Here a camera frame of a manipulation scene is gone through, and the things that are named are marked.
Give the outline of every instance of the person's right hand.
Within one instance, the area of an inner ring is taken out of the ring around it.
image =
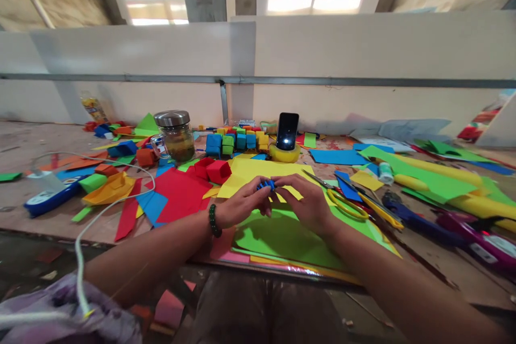
[[[290,204],[303,226],[321,238],[331,235],[337,229],[335,222],[338,219],[330,211],[321,187],[309,182],[298,174],[273,176],[271,179],[277,187],[275,192]],[[303,199],[296,199],[293,194],[282,188],[285,185],[289,185],[297,190],[303,196]]]

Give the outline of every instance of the metal lid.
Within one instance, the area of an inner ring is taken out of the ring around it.
[[[186,110],[165,110],[154,115],[158,126],[177,126],[190,122],[190,115]]]

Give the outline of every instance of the plastic bottle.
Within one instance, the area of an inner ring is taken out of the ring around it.
[[[100,102],[89,91],[81,91],[81,103],[97,125],[109,123]]]
[[[381,162],[378,165],[378,168],[380,170],[380,177],[378,180],[387,185],[394,183],[394,176],[392,175],[392,169],[389,163]]]

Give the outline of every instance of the craft table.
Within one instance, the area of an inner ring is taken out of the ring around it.
[[[88,153],[97,146],[109,144],[109,140],[98,139],[92,133],[82,131],[80,126],[59,125],[59,124],[31,124],[31,123],[0,123],[0,173],[21,172],[28,170],[32,158],[51,151],[69,151],[77,153]],[[200,137],[196,141],[196,148],[204,148],[205,137]],[[327,137],[325,140],[317,141],[319,149],[351,149],[352,146],[345,137]],[[486,156],[495,157],[505,162],[516,163],[514,157],[516,151],[494,152],[489,151]],[[422,154],[415,154],[422,160],[428,157]],[[38,165],[50,163],[50,158],[40,160]],[[345,166],[335,166],[328,164],[316,164],[310,157],[307,150],[303,153],[298,163],[306,163],[313,167],[315,174],[325,180],[334,180],[333,172],[336,167],[344,172],[352,174],[351,168]],[[512,199],[516,199],[516,187],[514,177],[502,176],[490,172],[480,167],[475,167],[467,163],[460,163],[470,170],[476,171],[481,175],[489,176],[499,182],[500,188]],[[130,176],[142,177],[142,173],[135,170],[128,171]],[[96,213],[91,213],[86,219],[78,224],[72,223],[71,218],[77,214],[83,205],[79,198],[74,198],[61,205],[56,210],[41,217],[30,219],[23,203],[33,195],[37,194],[37,189],[31,182],[22,178],[12,183],[2,183],[0,185],[0,207],[14,207],[8,212],[0,212],[0,230],[7,232],[25,233],[31,236],[40,236],[59,240],[74,240],[83,227],[89,222]],[[381,197],[386,187],[380,188],[376,193]],[[427,219],[434,219],[435,215],[430,211],[430,207],[412,197],[400,193],[401,187],[394,185],[391,190],[398,193],[404,203],[414,212],[422,213]],[[111,211],[98,219],[91,229],[86,233],[83,240],[90,243],[102,243],[113,246],[114,236],[118,227],[121,204],[112,208]],[[134,237],[148,232],[151,229],[150,222],[145,216],[138,219],[135,230],[130,234]],[[476,305],[498,307],[506,310],[516,310],[515,305],[510,301],[510,295],[516,294],[516,286],[509,281],[489,272],[464,253],[455,250],[446,250],[426,238],[405,229],[400,238],[411,246],[420,255],[425,257],[430,263],[441,270],[450,280],[458,285],[462,297]],[[426,271],[421,265],[415,263],[402,249],[398,248],[400,254],[411,264]],[[287,271],[277,271],[272,269],[248,266],[242,264],[232,264],[221,261],[206,260],[207,254],[199,253],[194,258],[194,264],[210,265],[219,268],[238,269],[252,271],[255,273],[266,273],[283,278],[295,277],[307,278],[306,275],[299,275]],[[345,287],[346,284],[335,279],[317,277],[317,283],[328,284],[328,286]]]

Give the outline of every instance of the yellow paper boat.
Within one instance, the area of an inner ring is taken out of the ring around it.
[[[127,177],[125,172],[117,173],[107,178],[107,182],[99,189],[90,192],[82,201],[85,205],[111,204],[118,199],[129,196],[136,180]]]

